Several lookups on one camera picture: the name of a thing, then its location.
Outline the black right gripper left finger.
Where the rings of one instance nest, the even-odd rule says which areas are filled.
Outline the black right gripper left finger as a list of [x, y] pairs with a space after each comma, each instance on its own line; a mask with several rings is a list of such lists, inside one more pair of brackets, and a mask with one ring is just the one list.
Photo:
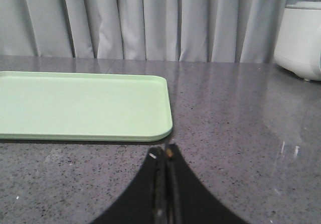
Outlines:
[[148, 150], [138, 173], [120, 197], [92, 223], [166, 223], [165, 156]]

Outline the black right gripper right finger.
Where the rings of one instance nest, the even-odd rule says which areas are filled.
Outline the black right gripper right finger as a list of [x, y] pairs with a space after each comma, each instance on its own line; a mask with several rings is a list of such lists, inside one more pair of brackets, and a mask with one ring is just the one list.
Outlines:
[[165, 148], [170, 223], [246, 223], [201, 183], [178, 146]]

